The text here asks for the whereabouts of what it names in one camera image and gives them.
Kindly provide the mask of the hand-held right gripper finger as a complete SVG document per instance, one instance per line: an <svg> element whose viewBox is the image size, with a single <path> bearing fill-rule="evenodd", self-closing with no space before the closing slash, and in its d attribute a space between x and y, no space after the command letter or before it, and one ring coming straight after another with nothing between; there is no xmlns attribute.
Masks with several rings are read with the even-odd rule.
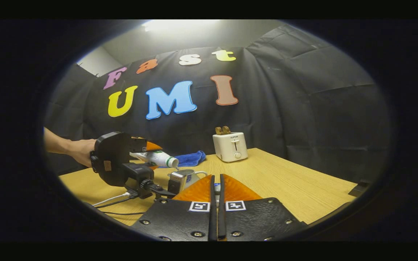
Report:
<svg viewBox="0 0 418 261"><path fill-rule="evenodd" d="M208 175L173 199L156 200L131 228L159 241L216 241L214 180Z"/></svg>
<svg viewBox="0 0 418 261"><path fill-rule="evenodd" d="M219 241L280 241L305 230L275 197L261 197L227 174L220 175Z"/></svg>

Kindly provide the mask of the white water bottle green label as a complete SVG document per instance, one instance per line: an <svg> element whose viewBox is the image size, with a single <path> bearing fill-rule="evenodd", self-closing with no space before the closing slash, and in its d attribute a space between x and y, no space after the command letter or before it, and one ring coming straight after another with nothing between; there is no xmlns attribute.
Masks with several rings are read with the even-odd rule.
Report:
<svg viewBox="0 0 418 261"><path fill-rule="evenodd" d="M143 162L149 163L151 166L156 167L179 167L179 160L176 157L168 155L162 150L155 150L141 153L129 153L130 156L137 158Z"/></svg>

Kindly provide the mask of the white blue-patterned teacup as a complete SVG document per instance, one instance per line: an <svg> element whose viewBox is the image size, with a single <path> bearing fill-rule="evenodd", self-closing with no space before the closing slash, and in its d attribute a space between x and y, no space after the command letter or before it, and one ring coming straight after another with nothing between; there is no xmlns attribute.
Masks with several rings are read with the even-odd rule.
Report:
<svg viewBox="0 0 418 261"><path fill-rule="evenodd" d="M208 176L207 172L195 170L179 170L179 174L181 175L181 185L183 185L184 188L189 187L203 177Z"/></svg>

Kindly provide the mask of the blue towel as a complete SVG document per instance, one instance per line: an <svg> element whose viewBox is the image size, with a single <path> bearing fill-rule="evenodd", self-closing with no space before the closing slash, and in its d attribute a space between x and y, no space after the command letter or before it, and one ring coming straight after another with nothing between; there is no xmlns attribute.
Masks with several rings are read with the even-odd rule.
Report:
<svg viewBox="0 0 418 261"><path fill-rule="evenodd" d="M206 160L206 154L199 150L194 153L175 156L179 161L178 167L193 167L198 166L201 162Z"/></svg>

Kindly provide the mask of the white toaster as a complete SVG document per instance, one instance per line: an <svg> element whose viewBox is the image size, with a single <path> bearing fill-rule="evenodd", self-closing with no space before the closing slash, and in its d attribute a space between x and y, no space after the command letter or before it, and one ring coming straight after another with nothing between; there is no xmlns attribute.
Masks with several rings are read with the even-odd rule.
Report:
<svg viewBox="0 0 418 261"><path fill-rule="evenodd" d="M213 135L214 151L223 162L235 162L248 158L245 135L234 132L226 135Z"/></svg>

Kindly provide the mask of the ceiling light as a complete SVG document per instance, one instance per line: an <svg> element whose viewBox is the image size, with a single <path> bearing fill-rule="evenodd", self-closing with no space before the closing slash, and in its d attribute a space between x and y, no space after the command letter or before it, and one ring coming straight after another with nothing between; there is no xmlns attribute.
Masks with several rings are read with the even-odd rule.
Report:
<svg viewBox="0 0 418 261"><path fill-rule="evenodd" d="M142 24L145 32L149 31L162 31L170 29L181 28L195 28L201 25L210 25L219 22L220 19L155 19L150 20Z"/></svg>

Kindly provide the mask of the black backdrop cloth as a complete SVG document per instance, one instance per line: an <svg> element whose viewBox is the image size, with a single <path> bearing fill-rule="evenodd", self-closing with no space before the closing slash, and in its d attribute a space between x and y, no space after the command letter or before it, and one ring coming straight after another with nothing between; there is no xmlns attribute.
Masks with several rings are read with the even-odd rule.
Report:
<svg viewBox="0 0 418 261"><path fill-rule="evenodd" d="M247 47L146 56L93 76L68 70L44 126L71 140L141 136L172 156L214 155L217 126L258 148L350 182L377 178L390 152L381 89L350 56L282 25Z"/></svg>

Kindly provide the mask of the small dark block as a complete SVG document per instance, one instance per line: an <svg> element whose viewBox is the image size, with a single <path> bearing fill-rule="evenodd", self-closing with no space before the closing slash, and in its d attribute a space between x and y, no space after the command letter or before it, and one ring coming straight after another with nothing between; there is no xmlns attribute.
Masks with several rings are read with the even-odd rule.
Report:
<svg viewBox="0 0 418 261"><path fill-rule="evenodd" d="M362 179L348 192L348 195L359 197L367 190L369 186L370 181Z"/></svg>

